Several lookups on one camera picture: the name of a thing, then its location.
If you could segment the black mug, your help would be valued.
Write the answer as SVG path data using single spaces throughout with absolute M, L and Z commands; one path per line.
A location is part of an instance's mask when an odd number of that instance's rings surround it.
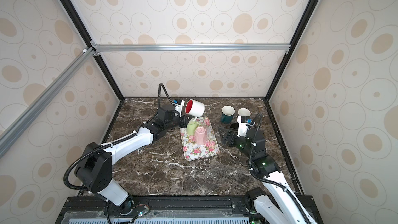
M 233 132 L 238 132 L 239 130 L 239 123 L 233 123 L 230 125 L 229 127 L 230 130 L 232 130 Z

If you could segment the dark teal mug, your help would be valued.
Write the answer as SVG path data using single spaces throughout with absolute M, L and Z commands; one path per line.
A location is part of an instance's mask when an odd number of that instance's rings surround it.
M 221 110 L 221 123 L 231 123 L 235 114 L 235 109 L 232 106 L 224 106 Z

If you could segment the grey mug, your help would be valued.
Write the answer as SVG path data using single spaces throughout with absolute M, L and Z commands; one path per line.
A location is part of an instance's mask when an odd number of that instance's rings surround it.
M 250 110 L 246 109 L 246 108 L 240 108 L 238 110 L 238 115 L 239 116 L 246 116 L 246 117 L 250 117 L 251 116 L 251 112 Z

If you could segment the white mug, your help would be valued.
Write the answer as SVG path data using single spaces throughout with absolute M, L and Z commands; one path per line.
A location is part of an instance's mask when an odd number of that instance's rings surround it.
M 205 105 L 196 100 L 190 99 L 185 107 L 185 113 L 192 117 L 192 120 L 196 120 L 202 117 L 205 111 Z

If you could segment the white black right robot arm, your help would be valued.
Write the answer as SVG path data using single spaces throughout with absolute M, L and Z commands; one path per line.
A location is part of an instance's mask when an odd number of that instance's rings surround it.
M 305 209 L 277 162 L 266 151 L 263 131 L 250 128 L 245 134 L 238 130 L 220 128 L 223 144 L 234 146 L 248 158 L 248 170 L 271 194 L 255 188 L 246 192 L 245 205 L 249 213 L 260 214 L 270 224 L 315 224 L 316 220 Z

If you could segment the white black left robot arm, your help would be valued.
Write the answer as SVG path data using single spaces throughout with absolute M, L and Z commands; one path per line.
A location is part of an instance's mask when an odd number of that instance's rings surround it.
M 186 112 L 176 104 L 158 107 L 154 117 L 143 123 L 138 130 L 113 142 L 97 145 L 90 143 L 84 154 L 65 171 L 63 181 L 74 190 L 90 191 L 100 199 L 111 202 L 123 215 L 133 208 L 133 198 L 112 176 L 113 165 L 135 150 L 149 145 L 168 130 L 186 128 L 189 121 L 203 115 L 191 113 L 192 105 L 186 105 Z

